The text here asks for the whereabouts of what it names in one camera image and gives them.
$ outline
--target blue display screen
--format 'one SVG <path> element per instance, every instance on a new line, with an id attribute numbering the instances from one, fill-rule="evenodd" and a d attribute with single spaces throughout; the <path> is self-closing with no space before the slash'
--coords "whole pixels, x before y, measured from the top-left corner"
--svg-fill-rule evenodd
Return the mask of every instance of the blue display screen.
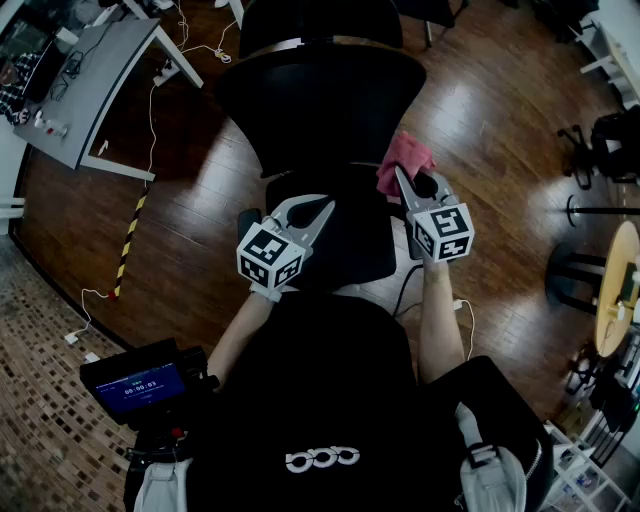
<path id="1" fill-rule="evenodd" d="M 166 400 L 185 392 L 173 363 L 145 370 L 96 387 L 105 403 L 116 413 L 124 413 Z"/>

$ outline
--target logo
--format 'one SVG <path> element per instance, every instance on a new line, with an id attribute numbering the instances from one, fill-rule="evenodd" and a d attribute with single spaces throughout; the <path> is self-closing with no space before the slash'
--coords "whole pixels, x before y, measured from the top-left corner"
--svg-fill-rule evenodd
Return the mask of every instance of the logo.
<path id="1" fill-rule="evenodd" d="M 311 466 L 325 469 L 336 462 L 344 466 L 353 466 L 360 460 L 360 452 L 346 446 L 332 446 L 331 448 L 316 448 L 306 452 L 287 453 L 287 469 L 291 473 L 304 473 Z"/>

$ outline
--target power strip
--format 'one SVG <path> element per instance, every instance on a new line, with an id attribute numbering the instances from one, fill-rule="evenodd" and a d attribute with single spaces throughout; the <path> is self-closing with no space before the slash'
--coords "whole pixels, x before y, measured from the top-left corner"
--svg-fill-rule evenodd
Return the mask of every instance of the power strip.
<path id="1" fill-rule="evenodd" d="M 156 84 L 156 87 L 160 87 L 167 80 L 169 80 L 172 76 L 177 75 L 180 72 L 178 66 L 176 66 L 173 61 L 169 61 L 161 70 L 160 74 L 153 77 L 153 83 Z"/>

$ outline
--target pink cloth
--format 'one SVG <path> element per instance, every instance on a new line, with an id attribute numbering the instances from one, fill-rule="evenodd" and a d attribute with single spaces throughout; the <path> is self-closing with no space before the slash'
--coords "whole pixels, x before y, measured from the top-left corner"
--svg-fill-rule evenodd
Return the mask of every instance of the pink cloth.
<path id="1" fill-rule="evenodd" d="M 400 197 L 400 186 L 395 174 L 396 164 L 404 167 L 412 180 L 418 172 L 427 173 L 436 166 L 433 153 L 428 147 L 407 132 L 396 135 L 389 145 L 380 169 L 376 172 L 378 191 L 394 197 Z"/>

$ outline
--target chair backrest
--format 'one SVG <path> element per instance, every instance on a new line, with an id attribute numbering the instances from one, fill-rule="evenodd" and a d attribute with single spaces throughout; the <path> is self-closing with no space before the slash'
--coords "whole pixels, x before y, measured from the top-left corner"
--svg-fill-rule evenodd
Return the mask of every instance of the chair backrest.
<path id="1" fill-rule="evenodd" d="M 237 64 L 215 95 L 268 177 L 380 164 L 425 80 L 420 63 L 394 50 L 308 45 Z"/>
<path id="2" fill-rule="evenodd" d="M 252 0 L 242 20 L 239 55 L 244 58 L 289 39 L 333 36 L 402 48 L 400 17 L 392 0 Z"/>
<path id="3" fill-rule="evenodd" d="M 404 16 L 430 21 L 443 27 L 453 28 L 456 16 L 449 0 L 395 0 L 398 12 Z"/>

